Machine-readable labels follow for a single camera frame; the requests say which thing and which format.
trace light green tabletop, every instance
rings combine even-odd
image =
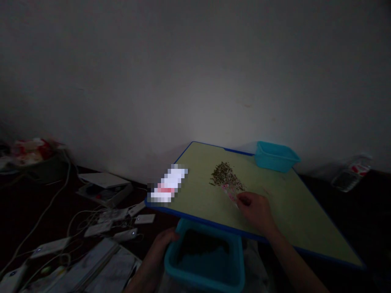
[[[223,190],[209,184],[213,170],[221,162],[230,164],[247,191],[268,197],[276,224],[293,246],[363,266],[295,171],[280,173],[259,168],[254,156],[199,142],[191,143],[176,162],[186,165],[189,173],[168,207],[172,213],[198,217],[251,233],[247,236],[260,239],[259,232],[247,223]]]

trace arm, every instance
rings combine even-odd
[[[245,218],[270,242],[296,292],[328,292],[275,224],[266,197],[252,192],[237,195],[237,206]]]
[[[166,247],[170,242],[178,239],[179,235],[175,233],[175,227],[167,229],[156,236],[143,263],[123,293],[153,292],[159,284],[164,271],[163,257]]]

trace blue table edge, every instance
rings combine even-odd
[[[197,143],[201,143],[201,144],[206,144],[206,143],[203,143],[203,142],[198,142],[198,141],[192,141],[188,146],[187,148],[181,153],[181,155],[178,157],[178,159],[176,159],[176,161],[174,162],[174,164],[176,164],[176,162],[180,159],[180,157],[182,157],[182,155],[185,153],[185,151],[189,148],[189,146],[191,146],[191,144],[193,142],[197,142]],[[224,147],[221,147],[221,146],[216,146],[216,145],[213,145],[213,144],[207,144],[207,145],[210,145],[210,146],[214,146],[214,147],[219,147],[219,148],[222,148],[226,151],[230,151],[230,152],[233,152],[233,153],[238,153],[238,154],[241,154],[241,155],[247,155],[247,156],[254,156],[254,154],[251,154],[251,153],[246,153],[246,152],[242,152],[242,151],[236,151],[236,150],[232,150],[232,149],[227,149],[227,148],[224,148]],[[293,171],[296,173],[296,175],[299,177],[299,179],[301,180],[300,176],[297,174],[297,172],[293,169]],[[344,261],[344,260],[340,260],[340,259],[337,259],[337,258],[333,258],[331,256],[325,256],[323,254],[320,254],[320,253],[317,253],[317,252],[314,252],[314,251],[311,251],[311,250],[308,250],[308,249],[304,249],[304,248],[301,248],[301,247],[297,247],[297,246],[294,246],[294,248],[296,249],[296,251],[300,252],[300,253],[304,253],[304,254],[307,254],[307,255],[311,255],[311,256],[315,256],[315,257],[318,257],[318,258],[321,258],[321,259],[325,259],[325,260],[328,260],[328,261],[332,261],[332,262],[336,262],[336,263],[339,263],[339,264],[342,264],[342,265],[345,265],[347,267],[351,267],[353,269],[359,269],[359,270],[366,270],[367,269],[367,266],[366,264],[363,262],[363,260],[361,259],[361,257],[358,255],[358,253],[355,251],[355,249],[350,245],[349,241],[347,241],[347,239],[345,238],[345,236],[342,234],[342,232],[339,230],[339,228],[335,225],[334,221],[330,218],[330,216],[328,215],[328,213],[325,211],[325,209],[323,208],[323,206],[319,203],[318,199],[312,194],[312,192],[308,189],[308,191],[311,193],[311,195],[315,198],[316,202],[318,203],[318,205],[322,208],[323,212],[327,215],[327,217],[329,218],[329,220],[332,222],[332,224],[334,225],[334,227],[338,230],[338,232],[342,235],[343,239],[346,241],[346,243],[349,245],[350,249],[355,253],[355,255],[358,257],[358,259],[360,260],[360,262],[362,263],[362,266],[359,266],[359,265],[355,265],[353,263],[350,263],[350,262],[347,262],[347,261]],[[209,220],[205,220],[205,219],[202,219],[202,218],[199,218],[199,217],[196,217],[196,216],[192,216],[192,215],[189,215],[189,214],[185,214],[183,212],[178,212],[178,211],[175,211],[171,208],[166,208],[166,207],[158,207],[158,206],[154,206],[153,204],[151,204],[150,202],[148,202],[148,197],[145,198],[144,202],[145,202],[145,205],[148,207],[148,208],[152,208],[154,210],[158,210],[160,212],[165,212],[167,214],[171,214],[171,215],[174,215],[174,216],[178,216],[180,218],[185,218],[185,219],[188,219],[188,220],[192,220],[192,221],[197,221],[197,222],[200,222],[200,223],[203,223],[205,225],[209,225],[209,226],[212,226],[212,227],[215,227],[215,228],[218,228],[218,229],[221,229],[221,230],[224,230],[226,232],[230,232],[230,233],[233,233],[233,234],[236,234],[236,235],[240,235],[241,237],[246,237],[246,238],[249,238],[249,239],[254,239],[254,240],[257,240],[259,242],[262,242],[262,243],[268,243],[267,239],[265,237],[262,237],[260,235],[257,235],[257,234],[253,234],[253,233],[249,233],[249,232],[246,232],[246,231],[242,231],[242,230],[239,230],[239,229],[236,229],[236,228],[232,228],[232,227],[229,227],[229,226],[226,226],[226,225],[223,225],[223,224],[218,224],[218,223],[215,223],[215,222],[212,222],[212,221],[209,221]]]

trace blue plastic basket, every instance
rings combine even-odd
[[[202,255],[184,255],[178,263],[183,237],[189,229],[226,241],[229,253],[220,247]],[[240,236],[185,219],[179,221],[176,232],[180,239],[170,244],[164,258],[168,275],[204,291],[236,293],[243,290],[245,274]]]
[[[300,162],[300,158],[287,146],[259,141],[255,162],[258,167],[286,173]]]

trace dried herbs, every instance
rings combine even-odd
[[[211,180],[213,180],[213,183],[209,184],[214,186],[229,184],[229,186],[235,187],[237,190],[245,190],[245,186],[233,173],[232,168],[228,163],[221,162],[221,164],[217,165],[214,172],[212,173]]]

